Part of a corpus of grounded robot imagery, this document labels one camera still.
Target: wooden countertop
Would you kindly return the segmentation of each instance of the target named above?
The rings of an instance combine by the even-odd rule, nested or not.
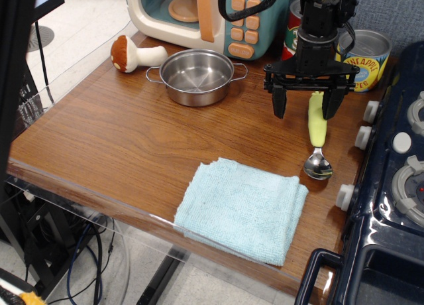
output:
[[[141,34],[133,39],[139,47],[164,45],[169,55],[183,50]],[[284,119],[275,117],[271,94],[262,86],[263,66],[276,59],[243,62],[247,78],[232,82],[223,101],[200,108],[173,102],[165,85],[146,80],[146,68],[123,74],[108,59],[13,143],[8,173],[296,294],[314,249],[341,251],[346,214],[335,200],[341,184],[356,181],[364,157],[354,146],[356,134],[367,125],[362,116],[368,100],[380,100],[384,89],[345,97],[328,122],[323,147],[335,173],[313,180],[302,169],[313,151],[307,130],[311,92],[289,91]],[[243,74],[236,68],[236,77]],[[159,221],[174,220],[197,167],[219,157],[299,176],[309,189],[282,268],[186,239]],[[323,271],[316,297],[327,277]]]

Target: microwave button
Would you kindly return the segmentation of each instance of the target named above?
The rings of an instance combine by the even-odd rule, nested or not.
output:
[[[259,17],[257,15],[246,18],[246,27],[252,30],[258,30],[259,28]]]
[[[245,5],[246,5],[246,0],[231,0],[231,8],[235,11],[244,10]]]
[[[253,30],[247,30],[244,40],[249,44],[256,44],[259,41],[259,33]]]
[[[254,49],[250,45],[233,42],[228,45],[228,52],[237,58],[251,58],[254,54]]]
[[[236,41],[241,41],[243,39],[244,32],[240,28],[231,29],[231,38]]]
[[[242,27],[243,24],[244,24],[244,19],[234,21],[231,24],[234,25],[234,26],[236,26],[236,27]]]
[[[246,4],[246,8],[254,7],[255,5],[258,5],[261,1],[260,0],[248,0]]]

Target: pineapple can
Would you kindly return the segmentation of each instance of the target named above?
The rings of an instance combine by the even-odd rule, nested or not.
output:
[[[392,50],[392,41],[386,34],[372,30],[355,30],[355,35],[354,48],[344,56],[336,54],[335,59],[360,68],[359,74],[355,76],[355,91],[367,92],[375,87],[383,76]],[[339,52],[351,42],[347,32],[340,35]]]
[[[290,14],[287,22],[286,37],[284,39],[282,60],[287,60],[296,53],[297,30],[299,30],[300,23],[300,0],[295,0],[290,5]]]

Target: yellow spoon handle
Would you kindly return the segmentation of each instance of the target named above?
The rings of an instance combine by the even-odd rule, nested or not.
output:
[[[323,116],[323,91],[315,91],[309,99],[308,109],[308,129],[311,144],[314,147],[321,148],[325,143],[327,134],[327,121]]]

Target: light blue towel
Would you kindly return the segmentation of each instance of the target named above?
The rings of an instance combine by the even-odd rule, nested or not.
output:
[[[175,224],[204,237],[185,232],[197,241],[282,266],[307,193],[297,176],[282,177],[220,158],[200,164]]]

